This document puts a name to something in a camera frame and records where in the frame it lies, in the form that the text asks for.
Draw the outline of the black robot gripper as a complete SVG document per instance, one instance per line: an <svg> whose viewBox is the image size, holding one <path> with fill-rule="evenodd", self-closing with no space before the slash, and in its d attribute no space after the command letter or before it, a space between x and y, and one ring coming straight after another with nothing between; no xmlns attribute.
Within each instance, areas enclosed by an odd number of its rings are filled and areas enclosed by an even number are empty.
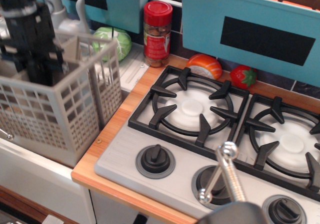
<svg viewBox="0 0 320 224"><path fill-rule="evenodd" d="M27 69L30 82L52 86L52 72L66 73L69 66L63 49L55 42L49 7L37 0L0 1L0 13L9 31L9 37L1 39L1 46L16 49L13 58Z"/></svg>

